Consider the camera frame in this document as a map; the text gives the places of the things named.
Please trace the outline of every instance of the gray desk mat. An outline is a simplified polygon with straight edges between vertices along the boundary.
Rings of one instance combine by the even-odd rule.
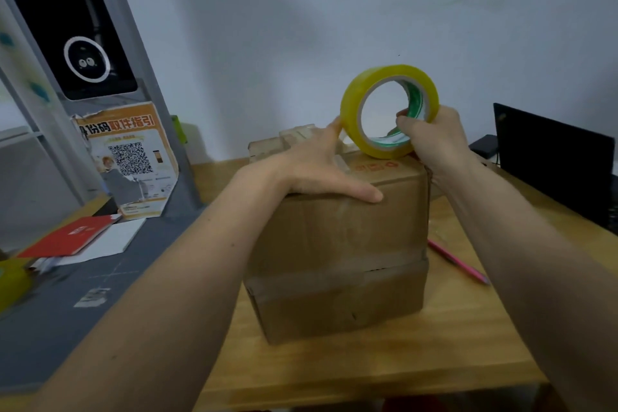
[[[145,221],[125,252],[54,268],[0,313],[0,393],[36,390],[144,270],[200,212]],[[98,306],[75,307],[93,288],[108,288]]]

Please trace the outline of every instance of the white ring logo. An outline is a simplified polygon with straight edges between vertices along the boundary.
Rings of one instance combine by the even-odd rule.
[[[73,64],[71,64],[71,61],[69,60],[69,48],[73,45],[73,43],[75,41],[84,41],[87,42],[88,44],[92,44],[92,46],[96,47],[98,49],[98,51],[101,53],[101,55],[103,56],[103,61],[105,62],[105,73],[103,75],[101,75],[99,78],[88,78],[88,77],[84,77],[83,75],[81,75],[80,72],[78,72],[75,67],[73,67]],[[109,64],[109,58],[107,53],[104,51],[104,49],[99,46],[96,42],[92,41],[90,38],[86,38],[85,36],[73,36],[73,38],[69,39],[65,45],[64,45],[64,60],[66,61],[67,65],[69,66],[69,69],[71,69],[71,72],[73,72],[75,75],[77,75],[80,79],[89,82],[89,83],[99,83],[104,81],[108,76],[109,76],[109,71],[111,69],[111,65]]]

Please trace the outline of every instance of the hand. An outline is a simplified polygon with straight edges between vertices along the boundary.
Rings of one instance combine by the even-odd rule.
[[[361,201],[379,202],[383,195],[369,183],[341,171],[334,162],[335,147],[341,132],[337,117],[325,129],[314,131],[313,137],[294,145],[281,154],[267,158],[277,160],[288,192],[302,194],[345,194]]]
[[[410,138],[414,151],[437,182],[473,158],[457,110],[440,106],[432,123],[408,118],[406,113],[407,110],[397,113],[397,126]]]

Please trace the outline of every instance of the qr code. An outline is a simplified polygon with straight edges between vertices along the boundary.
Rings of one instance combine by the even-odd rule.
[[[120,173],[125,176],[153,172],[141,142],[126,145],[110,145],[108,148],[114,156],[114,161],[118,165]]]

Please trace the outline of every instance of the laptop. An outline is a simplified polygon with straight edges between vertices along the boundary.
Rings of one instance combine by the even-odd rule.
[[[615,139],[494,103],[504,171],[607,228]]]

